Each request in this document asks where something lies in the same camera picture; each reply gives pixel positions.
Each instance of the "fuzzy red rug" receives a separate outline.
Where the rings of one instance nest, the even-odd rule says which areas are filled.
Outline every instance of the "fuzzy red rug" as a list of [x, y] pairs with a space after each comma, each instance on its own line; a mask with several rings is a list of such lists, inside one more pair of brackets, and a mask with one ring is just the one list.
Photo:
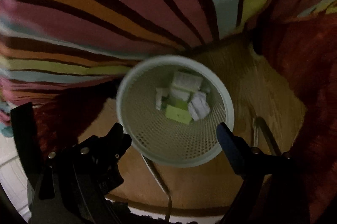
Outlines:
[[113, 81], [93, 87], [72, 88], [34, 109], [37, 139], [43, 158], [52, 151], [77, 144], [77, 137], [97, 118], [107, 98], [114, 97], [116, 92], [116, 82]]
[[267, 25], [262, 36], [263, 55], [307, 107], [290, 153], [314, 223], [337, 193], [337, 14]]

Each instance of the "hardwood floor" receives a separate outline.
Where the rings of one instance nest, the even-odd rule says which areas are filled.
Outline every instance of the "hardwood floor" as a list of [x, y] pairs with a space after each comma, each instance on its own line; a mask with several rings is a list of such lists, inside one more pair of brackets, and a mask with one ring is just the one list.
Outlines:
[[[248, 38], [237, 35], [207, 52], [189, 56], [206, 65], [223, 81], [235, 111], [233, 133], [252, 141], [254, 117], [263, 117], [281, 149], [290, 148], [298, 133], [305, 106], [294, 96], [287, 81], [278, 75], [262, 57], [256, 60], [248, 49]], [[115, 102], [108, 100], [100, 116], [80, 136], [83, 141], [96, 134], [106, 135], [117, 121]], [[269, 153], [263, 136], [259, 147]], [[171, 191], [173, 208], [197, 209], [229, 206], [237, 194], [242, 179], [235, 175], [221, 153], [212, 161], [193, 168], [156, 165]], [[111, 192], [119, 198], [152, 206], [166, 207], [167, 200], [150, 174], [140, 154], [132, 147], [121, 158], [119, 170], [125, 182]]]

